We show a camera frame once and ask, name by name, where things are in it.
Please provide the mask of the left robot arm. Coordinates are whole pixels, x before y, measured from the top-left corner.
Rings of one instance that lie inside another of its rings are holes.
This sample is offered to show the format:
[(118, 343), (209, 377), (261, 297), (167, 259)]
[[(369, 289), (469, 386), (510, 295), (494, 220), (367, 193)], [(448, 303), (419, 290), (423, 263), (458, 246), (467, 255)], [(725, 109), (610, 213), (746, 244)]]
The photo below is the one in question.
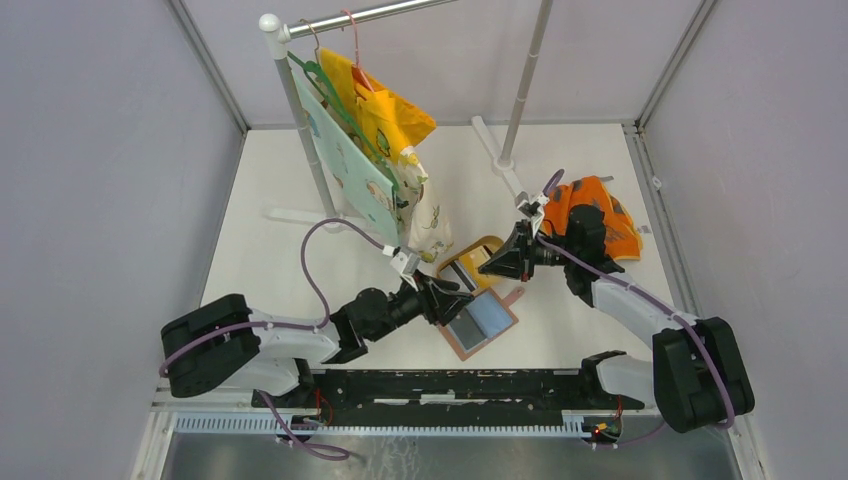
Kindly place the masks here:
[(416, 274), (395, 292), (367, 288), (327, 319), (306, 320), (264, 313), (232, 293), (161, 329), (165, 359), (159, 373), (176, 398), (227, 386), (261, 390), (302, 407), (314, 394), (310, 365), (349, 363), (418, 317), (446, 326), (473, 299), (454, 282)]

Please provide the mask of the yellow oval tray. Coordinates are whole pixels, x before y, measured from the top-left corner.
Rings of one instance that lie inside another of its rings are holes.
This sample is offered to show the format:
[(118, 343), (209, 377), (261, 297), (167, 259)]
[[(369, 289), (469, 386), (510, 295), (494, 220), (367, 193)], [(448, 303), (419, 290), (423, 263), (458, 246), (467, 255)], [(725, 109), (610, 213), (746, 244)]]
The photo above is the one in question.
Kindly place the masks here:
[(468, 291), (493, 287), (501, 283), (503, 278), (481, 274), (478, 269), (503, 245), (504, 241), (497, 236), (484, 236), (441, 263), (436, 269), (436, 276), (458, 283)]

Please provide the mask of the black credit card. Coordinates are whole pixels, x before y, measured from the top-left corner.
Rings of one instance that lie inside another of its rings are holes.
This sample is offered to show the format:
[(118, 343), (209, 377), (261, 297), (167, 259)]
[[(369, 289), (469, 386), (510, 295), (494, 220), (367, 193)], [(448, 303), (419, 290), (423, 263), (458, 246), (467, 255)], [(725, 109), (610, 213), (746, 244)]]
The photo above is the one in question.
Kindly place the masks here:
[(467, 313), (458, 315), (447, 325), (447, 328), (463, 352), (470, 352), (487, 340), (487, 336), (474, 318)]

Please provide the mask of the white black-striped credit card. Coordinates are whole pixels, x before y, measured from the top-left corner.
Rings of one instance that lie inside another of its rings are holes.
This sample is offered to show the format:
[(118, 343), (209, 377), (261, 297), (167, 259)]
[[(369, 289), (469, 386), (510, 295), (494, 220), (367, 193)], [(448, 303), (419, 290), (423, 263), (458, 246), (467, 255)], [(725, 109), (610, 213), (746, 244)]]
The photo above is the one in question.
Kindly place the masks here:
[(454, 282), (462, 292), (474, 293), (478, 289), (476, 281), (464, 268), (461, 262), (451, 262), (441, 272), (445, 280)]

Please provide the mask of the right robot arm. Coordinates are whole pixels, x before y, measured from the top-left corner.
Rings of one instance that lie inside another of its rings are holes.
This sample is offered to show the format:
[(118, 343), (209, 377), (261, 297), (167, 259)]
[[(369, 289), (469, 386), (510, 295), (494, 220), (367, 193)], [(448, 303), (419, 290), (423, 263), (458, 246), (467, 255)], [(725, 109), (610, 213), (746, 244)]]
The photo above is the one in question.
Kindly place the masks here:
[(640, 286), (606, 251), (604, 212), (579, 205), (564, 233), (521, 220), (504, 245), (479, 267), (483, 275), (529, 281), (539, 267), (560, 267), (570, 292), (617, 320), (651, 350), (648, 361), (610, 351), (586, 358), (580, 400), (602, 408), (617, 395), (659, 411), (678, 433), (729, 428), (753, 411), (755, 395), (731, 325), (699, 318)]

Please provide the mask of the gold VIP credit card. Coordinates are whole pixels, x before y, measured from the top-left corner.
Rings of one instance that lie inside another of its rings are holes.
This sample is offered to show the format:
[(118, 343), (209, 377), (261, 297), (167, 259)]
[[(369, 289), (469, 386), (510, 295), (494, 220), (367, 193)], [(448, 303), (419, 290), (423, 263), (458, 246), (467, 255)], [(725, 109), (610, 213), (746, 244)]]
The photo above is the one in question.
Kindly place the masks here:
[(469, 268), (478, 274), (479, 268), (491, 258), (491, 251), (487, 245), (482, 244), (470, 249), (466, 256)]

